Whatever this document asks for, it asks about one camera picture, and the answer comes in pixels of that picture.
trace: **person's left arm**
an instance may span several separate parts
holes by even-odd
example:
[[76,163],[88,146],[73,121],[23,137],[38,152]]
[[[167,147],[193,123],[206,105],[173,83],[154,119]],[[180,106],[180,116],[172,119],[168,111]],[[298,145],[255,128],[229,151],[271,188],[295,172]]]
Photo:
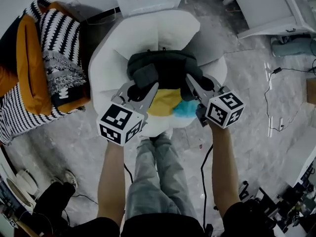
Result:
[[120,227],[125,209],[124,148],[112,142],[105,152],[98,203],[97,217],[112,219]]

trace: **drawer handle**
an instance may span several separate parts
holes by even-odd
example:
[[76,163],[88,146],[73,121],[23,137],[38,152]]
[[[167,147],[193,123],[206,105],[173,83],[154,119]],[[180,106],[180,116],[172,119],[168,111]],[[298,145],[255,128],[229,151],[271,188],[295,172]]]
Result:
[[291,31],[289,31],[289,30],[286,30],[288,33],[293,33],[293,32],[295,32],[296,31],[296,29],[295,28],[293,28],[293,30],[291,30]]

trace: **pants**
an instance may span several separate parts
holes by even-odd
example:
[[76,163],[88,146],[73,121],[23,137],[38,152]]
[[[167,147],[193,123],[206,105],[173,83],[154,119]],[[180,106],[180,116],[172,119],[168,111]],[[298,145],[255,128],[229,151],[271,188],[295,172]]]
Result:
[[126,199],[126,220],[152,213],[196,218],[184,170],[171,141],[161,135],[155,142],[143,140],[137,150],[135,181]]
[[285,44],[278,41],[272,43],[272,51],[275,56],[316,54],[316,41],[310,38],[297,38],[290,40]]
[[56,235],[68,227],[68,222],[61,216],[75,191],[74,186],[70,183],[62,185],[56,182],[51,184],[40,196],[34,208],[35,213],[32,215],[36,224],[35,229],[38,229],[39,233],[51,233],[51,228],[53,228]]

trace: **black sleeve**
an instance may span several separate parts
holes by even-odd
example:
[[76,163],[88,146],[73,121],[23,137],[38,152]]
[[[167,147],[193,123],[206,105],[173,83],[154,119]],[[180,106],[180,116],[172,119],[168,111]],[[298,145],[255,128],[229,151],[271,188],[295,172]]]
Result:
[[250,208],[242,202],[232,205],[223,218],[225,232],[223,237],[230,236],[264,236],[274,237],[274,231],[269,230],[261,219],[256,217]]
[[62,237],[119,237],[119,226],[112,219],[96,218],[64,232]]

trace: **tiled floor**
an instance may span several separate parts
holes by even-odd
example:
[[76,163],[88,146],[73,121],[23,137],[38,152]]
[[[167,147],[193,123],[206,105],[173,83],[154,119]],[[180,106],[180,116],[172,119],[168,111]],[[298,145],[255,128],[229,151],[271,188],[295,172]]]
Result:
[[[272,138],[268,138],[264,98],[264,92],[268,88],[265,66],[269,64],[272,69],[282,66],[304,70],[311,67],[313,58],[274,58],[270,50],[270,40],[266,36],[239,40],[236,30],[247,28],[242,13],[226,12],[220,0],[183,0],[180,8],[190,11],[200,20],[209,21],[210,27],[221,37],[221,43],[218,44],[224,50],[228,66],[226,85],[234,89],[247,104],[242,120],[231,128],[240,181],[247,180],[252,191],[261,186],[274,198],[285,185],[278,177],[284,156],[311,123],[314,106],[305,103],[304,73],[283,71],[276,75],[272,80],[273,89],[267,94],[270,115],[273,115],[274,120],[283,117],[285,126],[294,116],[295,119],[286,130],[281,133],[274,131]],[[87,42],[88,52],[92,53],[114,24],[114,21],[110,22],[114,19],[108,18],[104,25],[90,25],[83,32],[82,37]],[[61,176],[64,169],[70,169],[78,178],[78,193],[96,200],[106,148],[106,142],[97,135],[96,117],[97,114],[89,103],[85,112],[71,114],[24,134],[14,139],[6,149],[18,169],[29,169],[41,191],[49,186],[52,176]],[[201,128],[195,120],[185,129],[174,130],[172,141],[180,152],[190,196],[198,219],[202,222],[204,194],[200,166],[211,145],[210,130]],[[125,163],[132,172],[136,146],[137,141],[134,140],[131,147],[125,150]],[[217,230],[215,234],[218,234],[223,225],[219,213],[213,210],[211,163],[210,156],[204,171],[209,195],[206,221],[213,224]],[[126,187],[129,185],[129,176],[126,174]],[[97,206],[85,198],[72,198],[66,210],[74,225],[93,219]]]

